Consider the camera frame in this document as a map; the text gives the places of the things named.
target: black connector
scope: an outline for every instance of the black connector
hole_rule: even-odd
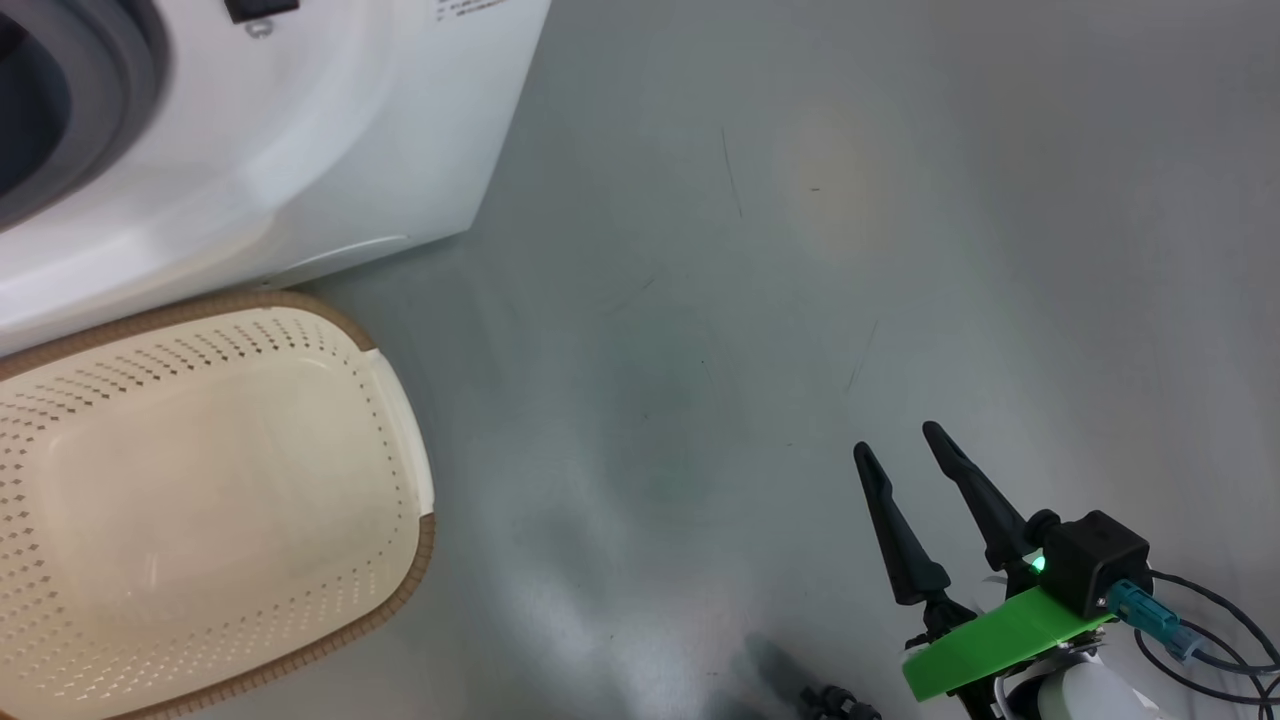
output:
[[[804,720],[881,720],[874,707],[858,702],[854,693],[836,685],[827,685],[820,694],[805,688],[800,703]]]
[[[1085,620],[1107,614],[1107,591],[1120,580],[1152,591],[1151,544],[1101,510],[1074,523],[1041,510],[1027,523],[1027,539],[1044,548],[1039,585]]]

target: washing machine drum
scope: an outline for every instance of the washing machine drum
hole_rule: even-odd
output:
[[[0,0],[0,231],[128,150],[159,102],[166,50],[150,0]]]

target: screw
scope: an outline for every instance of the screw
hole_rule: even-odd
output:
[[[271,31],[274,29],[275,29],[275,23],[273,23],[269,18],[261,20],[253,20],[244,26],[244,32],[247,32],[248,36],[252,37],[253,40],[268,37],[269,35],[271,35]]]

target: floor scratch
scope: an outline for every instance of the floor scratch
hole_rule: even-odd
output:
[[[849,374],[849,384],[845,386],[845,395],[854,391],[854,383],[858,382],[858,375],[863,372],[863,365],[867,363],[867,355],[872,351],[872,341],[876,340],[876,329],[879,328],[879,320],[872,325],[872,332],[867,336],[867,347],[863,347],[863,356],[858,359],[858,365],[854,366],[854,372]]]
[[[613,307],[611,307],[609,310],[607,310],[604,313],[604,316],[608,318],[609,315],[616,315],[616,314],[621,313],[623,307],[626,307],[627,305],[631,305],[632,300],[635,300],[636,297],[640,297],[640,295],[644,291],[649,290],[649,286],[652,286],[657,281],[658,281],[658,273],[654,273],[654,274],[649,275],[649,279],[646,279],[644,282],[644,284],[640,286],[640,290],[636,290],[631,295],[628,295],[625,299],[622,299],[622,302],[618,302],[617,305],[614,305]]]
[[[733,165],[728,161],[728,140],[724,138],[724,128],[721,128],[721,149],[724,150],[724,169],[728,170],[728,187],[733,191],[733,204],[737,205],[737,217],[742,217],[742,200],[737,196],[737,182],[733,179]]]

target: blue connector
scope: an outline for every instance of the blue connector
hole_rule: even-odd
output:
[[[1111,585],[1107,592],[1107,611],[1155,638],[1183,665],[1204,644],[1199,633],[1183,626],[1176,612],[1156,602],[1156,598],[1129,580]]]

